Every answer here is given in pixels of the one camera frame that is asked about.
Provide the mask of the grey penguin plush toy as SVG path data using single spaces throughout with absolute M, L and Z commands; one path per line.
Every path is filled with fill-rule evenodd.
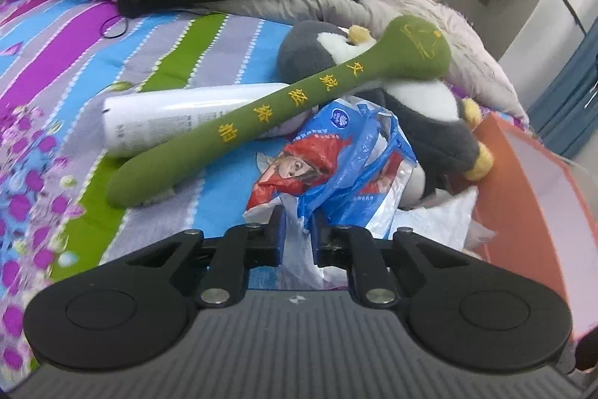
M 277 69 L 291 84 L 346 62 L 374 46 L 365 27 L 348 29 L 323 21 L 303 21 L 286 35 L 278 51 Z M 441 80 L 378 82 L 358 93 L 390 110 L 417 158 L 399 206 L 408 209 L 435 192 L 441 176 L 460 175 L 469 181 L 486 177 L 494 156 L 473 130 L 481 123 L 480 107 L 459 98 Z

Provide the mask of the colourful striped bed sheet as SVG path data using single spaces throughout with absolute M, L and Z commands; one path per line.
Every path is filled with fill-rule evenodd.
M 30 299 L 50 283 L 188 227 L 239 223 L 261 176 L 255 157 L 293 139 L 257 140 L 163 203 L 115 209 L 120 162 L 104 147 L 109 97 L 277 82 L 289 26 L 231 14 L 128 20 L 114 0 L 1 0 L 1 387 L 33 368 Z

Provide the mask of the blue curtain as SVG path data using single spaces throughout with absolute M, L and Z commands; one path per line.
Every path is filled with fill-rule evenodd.
M 597 131 L 597 21 L 558 77 L 528 111 L 533 132 L 573 159 Z

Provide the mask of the orange cardboard box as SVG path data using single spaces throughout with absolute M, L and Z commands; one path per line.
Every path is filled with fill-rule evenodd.
M 504 119 L 487 116 L 475 133 L 494 155 L 474 211 L 494 237 L 477 251 L 562 296 L 581 338 L 597 326 L 597 222 L 581 190 L 564 162 Z

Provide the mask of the blue red plastic bag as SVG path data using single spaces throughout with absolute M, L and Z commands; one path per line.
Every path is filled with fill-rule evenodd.
M 265 223 L 275 206 L 283 206 L 287 236 L 281 264 L 250 273 L 253 289 L 344 288 L 343 270 L 315 263 L 312 218 L 387 238 L 417 165 L 397 116 L 354 96 L 323 106 L 278 155 L 259 153 L 255 160 L 261 176 L 252 186 L 245 221 Z

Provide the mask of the green plush massage stick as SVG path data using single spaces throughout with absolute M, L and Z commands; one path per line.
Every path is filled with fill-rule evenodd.
M 314 106 L 374 81 L 438 79 L 448 72 L 450 62 L 449 44 L 437 26 L 413 15 L 396 17 L 374 46 L 359 56 L 133 157 L 108 182 L 107 203 L 115 208 L 140 206 L 240 145 Z

